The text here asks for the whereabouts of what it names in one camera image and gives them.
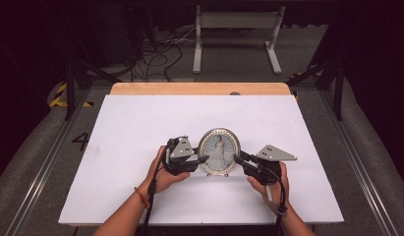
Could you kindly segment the person's right hand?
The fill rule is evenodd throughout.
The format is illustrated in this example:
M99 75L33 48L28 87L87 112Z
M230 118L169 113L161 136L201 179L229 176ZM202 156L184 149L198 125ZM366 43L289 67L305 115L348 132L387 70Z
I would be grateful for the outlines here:
M269 209L275 214L279 214L279 206L281 201L285 200L286 215L289 214L291 210L291 205L289 202L289 182L287 178L286 165L283 162L279 162L281 168L281 181L282 185L275 183L269 186L269 191L266 190L266 186L263 186L254 177L249 176L247 178L251 186L260 193L264 203L269 207Z

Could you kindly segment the black metal stand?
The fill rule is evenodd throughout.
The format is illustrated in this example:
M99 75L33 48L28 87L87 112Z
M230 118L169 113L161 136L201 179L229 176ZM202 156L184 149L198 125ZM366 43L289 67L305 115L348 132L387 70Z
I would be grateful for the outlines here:
M82 41L78 38L64 8L61 5L59 5L58 8L62 14L62 22L66 25L66 28L61 30L61 39L65 43L63 53L67 58L65 82L67 84L68 107L66 119L69 120L74 116L77 109L82 106L81 103L77 103L76 86L79 86L80 91L89 90L91 88L92 79L87 74L87 71L92 71L98 78L111 84L120 83L120 80L91 63Z
M287 86L291 87L320 72L320 76L316 81L316 88L318 90L328 90L331 85L334 85L333 111L338 120L342 119L341 102L344 80L342 62L345 58L343 47L347 42L347 11L340 8L329 23L308 69L301 74L293 74L286 83Z

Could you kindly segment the yellow black hazard tape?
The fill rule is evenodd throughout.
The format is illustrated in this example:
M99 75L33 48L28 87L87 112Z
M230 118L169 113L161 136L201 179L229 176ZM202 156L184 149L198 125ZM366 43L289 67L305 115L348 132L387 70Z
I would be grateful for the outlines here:
M60 87L57 89L54 97L52 98L49 106L50 107L67 107L68 103L66 101L61 101L60 98L62 97L63 92L66 90L67 84L62 83Z

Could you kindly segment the white metal stand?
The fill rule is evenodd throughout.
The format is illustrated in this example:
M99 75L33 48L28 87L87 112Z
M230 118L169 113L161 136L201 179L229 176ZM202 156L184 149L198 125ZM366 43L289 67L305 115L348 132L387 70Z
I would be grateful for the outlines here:
M199 74L202 71L202 29L271 29L271 38L264 43L264 46L273 72L280 75L282 69L274 46L284 14L284 7L271 12L206 12L201 5L198 5L193 73Z

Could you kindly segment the white board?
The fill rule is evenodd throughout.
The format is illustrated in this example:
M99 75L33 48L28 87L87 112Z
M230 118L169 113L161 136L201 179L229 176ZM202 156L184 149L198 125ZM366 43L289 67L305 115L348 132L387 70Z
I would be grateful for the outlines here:
M303 115L291 95L108 95L68 194L60 223L106 220L140 185L158 148L187 136L197 145L213 128L226 128L243 151L273 145L288 162L289 200L309 223L340 222L343 215ZM255 225L275 219L242 168L228 176L202 169L156 195L151 225Z

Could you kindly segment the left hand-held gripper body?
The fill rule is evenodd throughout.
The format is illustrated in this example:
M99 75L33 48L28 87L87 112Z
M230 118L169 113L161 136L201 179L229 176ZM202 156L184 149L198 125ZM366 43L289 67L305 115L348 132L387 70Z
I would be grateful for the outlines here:
M195 172L199 162L188 161L194 154L195 151L187 136L170 139L165 148L163 166L167 172L175 176L184 172Z

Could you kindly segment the aluminium floor rail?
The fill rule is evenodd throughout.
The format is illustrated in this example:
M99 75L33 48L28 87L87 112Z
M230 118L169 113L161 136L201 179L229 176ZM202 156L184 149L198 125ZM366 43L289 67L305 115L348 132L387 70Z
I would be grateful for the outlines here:
M399 236L398 231L389 216L384 203L382 202L378 190L375 187L364 163L359 156L352 140L342 121L339 121L332 110L332 99L327 91L319 92L320 99L328 111L334 127L342 140L343 146L346 148L347 159L354 171L354 174L361 186L363 194L375 216L375 220L383 234L383 236Z
M62 146L66 140L66 137L73 126L84 102L87 99L89 91L87 89L81 89L78 96L75 98L75 108L72 115L68 120L65 120L61 128L59 129L54 142L50 150L48 151L45 159L37 171L33 181L29 185L29 190L26 193L24 200L22 201L17 213L15 214L11 224L9 225L5 236L19 236L25 227L29 215L31 214L37 200L39 199L42 190L44 189L46 182L54 168L54 165L61 152Z

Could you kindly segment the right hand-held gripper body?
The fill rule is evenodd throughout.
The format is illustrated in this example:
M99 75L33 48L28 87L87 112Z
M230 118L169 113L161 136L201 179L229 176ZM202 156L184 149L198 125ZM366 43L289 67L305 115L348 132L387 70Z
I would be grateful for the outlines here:
M243 166L244 173L264 186L272 185L281 178L280 161L297 160L295 155L272 145L266 145L253 155L257 162L249 161L248 166Z

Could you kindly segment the oval silver photo frame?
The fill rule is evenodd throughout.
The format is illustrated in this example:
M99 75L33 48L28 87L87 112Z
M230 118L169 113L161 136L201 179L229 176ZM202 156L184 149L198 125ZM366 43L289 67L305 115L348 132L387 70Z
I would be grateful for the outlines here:
M235 155L241 152L237 136L228 129L215 128L204 134L199 142L199 157L208 155L202 169L208 176L225 176L235 168Z

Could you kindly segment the person's left hand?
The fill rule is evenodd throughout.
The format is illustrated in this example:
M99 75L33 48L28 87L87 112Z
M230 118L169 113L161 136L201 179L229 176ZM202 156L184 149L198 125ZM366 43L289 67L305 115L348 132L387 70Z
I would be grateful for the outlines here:
M163 154L164 149L165 146L161 146L159 148L155 159L152 161L148 169L145 179L141 183L141 187L145 191L148 189L152 178L155 178L156 180L155 193L158 194L168 189L171 185L182 182L191 176L189 172L180 173L178 175L172 175L169 172L167 172L162 167L162 161L160 160L160 157Z

